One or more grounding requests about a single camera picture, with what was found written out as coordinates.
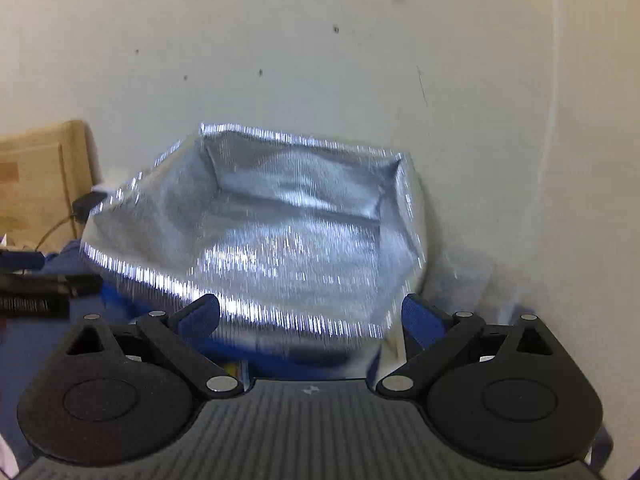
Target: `black cable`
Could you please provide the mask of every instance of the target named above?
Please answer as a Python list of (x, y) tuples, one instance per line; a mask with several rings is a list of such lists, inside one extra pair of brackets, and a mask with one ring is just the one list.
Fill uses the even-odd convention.
[(34, 251), (37, 251), (40, 246), (47, 240), (47, 238), (49, 238), (50, 234), (55, 231), (57, 228), (59, 228), (62, 224), (65, 224), (67, 222), (69, 222), (69, 220), (71, 220), (74, 216), (73, 215), (69, 215), (66, 218), (63, 218), (60, 222), (58, 222), (57, 224), (55, 224), (51, 229), (49, 229), (45, 235), (40, 239), (40, 241), (38, 242), (38, 244), (36, 245), (36, 248), (34, 249)]

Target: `white wall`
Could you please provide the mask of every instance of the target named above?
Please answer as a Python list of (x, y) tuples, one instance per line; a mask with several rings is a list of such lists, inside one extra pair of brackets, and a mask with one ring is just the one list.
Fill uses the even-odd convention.
[(201, 121), (407, 150), (434, 240), (484, 253), (507, 295), (526, 281), (594, 382), (621, 479), (639, 24), (640, 0), (0, 0), (0, 135), (83, 118), (110, 184)]

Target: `wooden board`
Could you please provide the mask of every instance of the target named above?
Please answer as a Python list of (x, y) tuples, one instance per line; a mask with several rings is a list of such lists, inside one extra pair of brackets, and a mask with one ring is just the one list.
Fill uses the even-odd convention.
[[(91, 186), (82, 121), (0, 139), (0, 236), (7, 233), (15, 247), (34, 248)], [(41, 248), (60, 250), (81, 232), (80, 224), (69, 221)]]

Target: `open silver container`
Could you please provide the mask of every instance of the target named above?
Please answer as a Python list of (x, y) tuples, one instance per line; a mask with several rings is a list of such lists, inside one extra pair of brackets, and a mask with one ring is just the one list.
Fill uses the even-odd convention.
[(402, 153), (203, 124), (93, 212), (85, 258), (169, 312), (211, 292), (214, 336), (251, 350), (379, 343), (426, 269), (422, 191)]

